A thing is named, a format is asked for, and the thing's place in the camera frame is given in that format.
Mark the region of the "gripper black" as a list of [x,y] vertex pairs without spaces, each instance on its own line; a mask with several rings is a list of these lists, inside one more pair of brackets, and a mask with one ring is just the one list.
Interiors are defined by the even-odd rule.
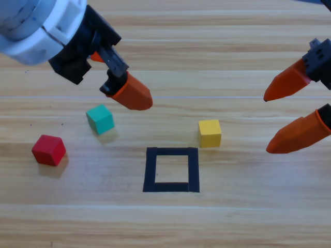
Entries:
[[[310,50],[297,62],[275,76],[264,94],[264,101],[291,96],[321,81],[330,90],[330,39],[309,42]],[[269,153],[290,153],[309,147],[330,136],[330,104],[281,128],[269,142]]]
[[143,111],[153,106],[150,90],[127,70],[129,66],[114,49],[121,36],[90,5],[73,39],[49,60],[54,72],[78,85],[91,65],[87,59],[108,66],[108,79],[100,91],[130,110]]

